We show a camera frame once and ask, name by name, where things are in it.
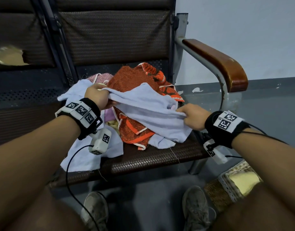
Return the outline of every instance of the pile of cloth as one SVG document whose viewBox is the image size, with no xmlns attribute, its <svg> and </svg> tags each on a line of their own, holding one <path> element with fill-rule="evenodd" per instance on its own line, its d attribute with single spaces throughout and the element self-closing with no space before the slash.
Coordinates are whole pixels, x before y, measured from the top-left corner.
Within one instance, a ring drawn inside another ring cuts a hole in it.
<svg viewBox="0 0 295 231">
<path fill-rule="evenodd" d="M 148 63 L 141 63 L 135 68 L 123 66 L 113 76 L 109 73 L 96 74 L 78 81 L 66 93 L 58 97 L 66 104 L 84 97 L 88 87 L 95 83 L 104 84 L 109 91 L 109 99 L 118 105 L 101 111 L 103 124 L 112 136 L 107 152 L 93 155 L 84 148 L 72 160 L 69 172 L 92 171 L 99 169 L 101 157 L 116 157 L 123 154 L 123 142 L 134 144 L 138 150 L 145 150 L 148 145 L 158 149 L 175 146 L 175 142 L 184 142 L 190 132 L 184 125 L 185 114 L 176 112 L 178 102 L 184 102 L 176 92 L 174 85 L 166 81 L 162 71 Z M 62 161 L 66 170 L 69 160 L 81 147 L 89 145 L 92 138 L 76 140 Z"/>
</svg>

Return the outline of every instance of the wristband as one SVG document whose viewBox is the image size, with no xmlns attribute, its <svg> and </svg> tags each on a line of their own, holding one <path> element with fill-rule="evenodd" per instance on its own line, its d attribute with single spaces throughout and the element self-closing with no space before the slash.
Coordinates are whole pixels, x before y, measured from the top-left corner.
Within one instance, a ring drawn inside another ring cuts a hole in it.
<svg viewBox="0 0 295 231">
<path fill-rule="evenodd" d="M 83 98 L 74 101 L 60 108 L 56 113 L 56 117 L 66 115 L 79 125 L 81 133 L 79 140 L 84 139 L 89 134 L 95 133 L 96 129 L 103 123 L 100 118 L 100 110 L 97 105 L 89 98 Z"/>
<path fill-rule="evenodd" d="M 215 143 L 232 148 L 233 139 L 250 126 L 230 111 L 216 111 L 205 121 L 205 128 Z"/>
</svg>

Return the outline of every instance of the gray floor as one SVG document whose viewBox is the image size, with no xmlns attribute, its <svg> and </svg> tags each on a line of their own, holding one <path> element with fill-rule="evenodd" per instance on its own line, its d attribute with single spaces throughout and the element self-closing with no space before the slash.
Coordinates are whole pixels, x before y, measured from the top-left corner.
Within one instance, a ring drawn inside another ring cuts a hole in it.
<svg viewBox="0 0 295 231">
<path fill-rule="evenodd" d="M 188 94 L 184 98 L 211 111 L 220 105 L 220 93 Z M 295 147 L 295 88 L 246 91 L 238 115 Z M 184 191 L 191 185 L 203 187 L 239 161 L 231 159 L 217 165 L 209 159 L 199 175 L 188 174 L 191 164 L 188 162 L 117 177 L 110 182 L 79 184 L 71 190 L 81 202 L 92 190 L 101 191 L 107 197 L 109 230 L 177 231 L 184 225 L 181 210 Z M 54 194 L 77 212 L 81 210 L 65 188 L 55 189 Z"/>
</svg>

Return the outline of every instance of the shoe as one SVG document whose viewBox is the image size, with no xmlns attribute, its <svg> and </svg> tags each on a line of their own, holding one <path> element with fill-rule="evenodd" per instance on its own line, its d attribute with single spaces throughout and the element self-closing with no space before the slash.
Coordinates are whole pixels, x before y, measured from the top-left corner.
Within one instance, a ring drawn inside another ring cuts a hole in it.
<svg viewBox="0 0 295 231">
<path fill-rule="evenodd" d="M 206 230 L 210 226 L 207 199 L 199 186 L 188 188 L 183 195 L 182 207 L 186 219 L 184 231 Z"/>
<path fill-rule="evenodd" d="M 95 223 L 92 218 L 85 209 L 82 209 L 80 217 L 89 230 L 108 231 L 106 223 L 108 221 L 109 211 L 105 197 L 101 193 L 91 192 L 86 197 L 84 206 L 89 211 L 89 213 L 91 213 L 97 224 L 97 227 L 95 227 Z"/>
</svg>

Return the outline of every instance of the orange cloth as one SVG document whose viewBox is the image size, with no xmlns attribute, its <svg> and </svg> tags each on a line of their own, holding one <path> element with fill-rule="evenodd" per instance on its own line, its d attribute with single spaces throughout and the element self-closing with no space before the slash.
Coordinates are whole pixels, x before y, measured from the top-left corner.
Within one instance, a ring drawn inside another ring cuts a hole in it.
<svg viewBox="0 0 295 231">
<path fill-rule="evenodd" d="M 145 62 L 135 68 L 123 66 L 108 82 L 107 86 L 120 92 L 126 92 L 144 82 L 161 95 L 168 94 L 177 101 L 184 101 L 175 91 L 174 86 L 166 81 L 164 74 Z M 138 150 L 145 150 L 150 137 L 155 133 L 138 121 L 127 117 L 119 109 L 114 107 L 114 111 L 120 123 L 119 132 L 122 141 L 138 146 Z"/>
</svg>

